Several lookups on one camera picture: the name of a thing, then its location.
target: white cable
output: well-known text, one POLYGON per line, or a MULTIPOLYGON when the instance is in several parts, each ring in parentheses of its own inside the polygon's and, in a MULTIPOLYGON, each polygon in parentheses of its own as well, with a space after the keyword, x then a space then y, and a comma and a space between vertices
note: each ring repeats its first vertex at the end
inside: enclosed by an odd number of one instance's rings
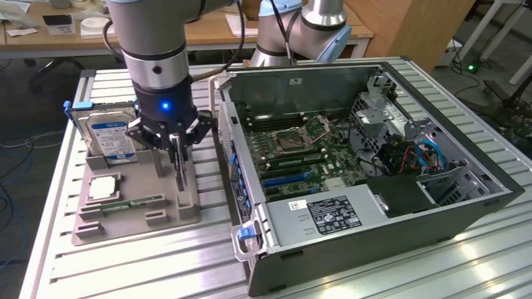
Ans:
MULTIPOLYGON (((29 137, 24 141, 24 143, 18 143, 17 145, 4 145, 2 143, 0 143, 0 147, 2 147, 2 148, 20 148, 21 146, 25 146, 26 148, 30 148, 32 146, 30 146, 29 142, 33 143, 37 139, 40 139, 42 137, 52 136, 52 135, 56 135, 56 134, 62 134, 64 132, 65 132, 64 130, 62 131, 50 131, 50 132, 46 132, 46 133, 40 134, 40 135, 34 135, 34 136, 29 137)), ((33 148, 52 148, 53 146, 58 146, 60 144, 61 144, 61 142, 60 143, 54 143, 52 145, 33 146, 33 148)))

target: blue led light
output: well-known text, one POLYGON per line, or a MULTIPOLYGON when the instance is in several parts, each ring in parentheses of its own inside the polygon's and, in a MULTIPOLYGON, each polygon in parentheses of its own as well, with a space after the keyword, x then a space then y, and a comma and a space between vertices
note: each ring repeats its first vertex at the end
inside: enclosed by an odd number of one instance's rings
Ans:
POLYGON ((162 101, 162 102, 160 103, 160 108, 161 108, 164 111, 168 111, 169 108, 170 108, 169 102, 162 101))

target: table leg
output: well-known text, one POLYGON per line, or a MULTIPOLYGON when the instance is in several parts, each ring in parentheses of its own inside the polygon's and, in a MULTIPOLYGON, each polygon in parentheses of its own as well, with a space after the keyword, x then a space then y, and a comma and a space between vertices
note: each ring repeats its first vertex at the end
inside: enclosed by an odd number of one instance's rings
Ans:
POLYGON ((528 9, 525 7, 521 7, 516 13, 510 16, 510 18, 508 19, 502 29, 500 30, 500 32, 497 33, 496 38, 493 39, 493 41, 490 42, 488 48, 485 49, 485 51, 482 52, 482 56, 480 56, 481 60, 488 60, 490 54, 493 53, 494 49, 497 48, 500 42, 502 41, 504 37, 508 34, 509 29, 512 29, 513 25, 516 24, 517 20, 521 18, 524 12, 528 9))
POLYGON ((469 50, 473 47, 473 44, 474 44, 476 40, 478 39, 478 36, 481 35, 485 27, 488 26, 489 21, 493 18, 496 12, 498 11, 501 5, 502 5, 501 0, 496 0, 493 5, 490 6, 488 13, 482 17, 482 20, 480 21, 480 24, 476 27, 473 34, 470 35, 469 39, 466 40, 465 45, 462 46, 462 49, 460 50, 460 53, 458 53, 460 60, 464 60, 466 53, 469 53, 469 50))
POLYGON ((513 75, 512 79, 509 79, 509 84, 517 85, 522 82, 525 76, 532 72, 532 56, 513 75))
POLYGON ((352 45, 354 48, 352 49, 350 58, 362 58, 365 54, 365 50, 368 49, 369 39, 357 39, 356 43, 352 45))

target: hard drive label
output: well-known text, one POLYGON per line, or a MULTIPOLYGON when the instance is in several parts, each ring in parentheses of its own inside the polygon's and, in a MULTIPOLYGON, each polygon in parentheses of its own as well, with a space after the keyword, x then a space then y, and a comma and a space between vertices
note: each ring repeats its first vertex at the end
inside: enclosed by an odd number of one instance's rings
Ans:
POLYGON ((345 196, 308 202, 306 207, 321 235, 362 225, 345 196))
POLYGON ((134 155, 132 140, 125 136, 126 123, 97 123, 92 125, 93 135, 102 155, 109 159, 125 159, 134 155))

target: blue latch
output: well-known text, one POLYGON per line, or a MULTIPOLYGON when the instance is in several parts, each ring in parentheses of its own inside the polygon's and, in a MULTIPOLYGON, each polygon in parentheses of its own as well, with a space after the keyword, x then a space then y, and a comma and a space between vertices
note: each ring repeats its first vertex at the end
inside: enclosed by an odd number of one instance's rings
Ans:
POLYGON ((92 110, 93 103, 92 102, 77 102, 73 104, 73 109, 76 110, 92 110))
POLYGON ((244 227, 238 230, 238 240, 246 240, 246 239, 252 239, 257 236, 257 234, 254 233, 254 229, 252 227, 244 227))
POLYGON ((237 164, 237 158, 236 158, 236 153, 230 154, 230 165, 236 165, 237 164))
POLYGON ((69 120, 72 120, 73 125, 76 126, 76 122, 73 121, 73 117, 72 117, 72 102, 70 101, 65 101, 62 103, 62 108, 64 108, 64 113, 68 117, 69 120))

